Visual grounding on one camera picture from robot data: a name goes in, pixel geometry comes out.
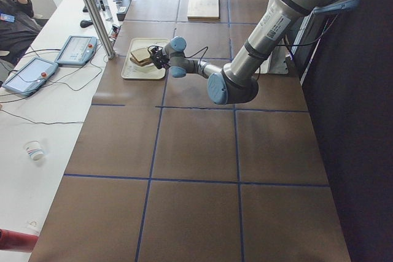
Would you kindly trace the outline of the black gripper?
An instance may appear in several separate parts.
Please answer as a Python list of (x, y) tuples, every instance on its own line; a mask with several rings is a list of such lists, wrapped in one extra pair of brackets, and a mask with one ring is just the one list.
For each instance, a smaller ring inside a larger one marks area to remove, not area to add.
[(168, 69), (169, 58), (163, 53), (163, 50), (156, 50), (151, 53), (151, 60), (157, 69)]

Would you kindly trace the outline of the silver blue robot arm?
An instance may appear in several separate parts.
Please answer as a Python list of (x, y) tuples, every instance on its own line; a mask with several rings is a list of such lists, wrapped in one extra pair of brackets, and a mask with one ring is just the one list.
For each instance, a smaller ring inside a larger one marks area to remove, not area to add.
[(292, 25), (301, 17), (351, 10), (360, 0), (269, 0), (267, 11), (231, 63), (217, 67), (186, 58), (186, 41), (174, 37), (165, 46), (148, 48), (154, 65), (169, 69), (173, 77), (198, 74), (208, 80), (209, 98), (220, 105), (253, 100), (259, 90), (255, 71), (268, 59)]

